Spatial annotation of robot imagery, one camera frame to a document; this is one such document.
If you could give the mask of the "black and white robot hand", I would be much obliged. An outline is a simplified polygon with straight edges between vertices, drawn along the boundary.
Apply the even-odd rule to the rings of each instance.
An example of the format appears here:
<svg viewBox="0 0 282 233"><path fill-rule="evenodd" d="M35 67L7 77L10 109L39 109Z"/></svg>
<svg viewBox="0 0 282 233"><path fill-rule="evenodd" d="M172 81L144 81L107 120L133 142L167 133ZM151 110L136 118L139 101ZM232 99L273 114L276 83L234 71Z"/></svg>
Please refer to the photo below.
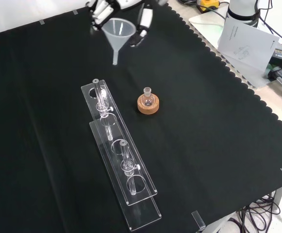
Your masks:
<svg viewBox="0 0 282 233"><path fill-rule="evenodd" d="M91 26L99 31L117 13L140 6L136 32L128 40L131 47L138 46L147 36L153 19L153 7L149 0L89 0L88 8Z"/></svg>

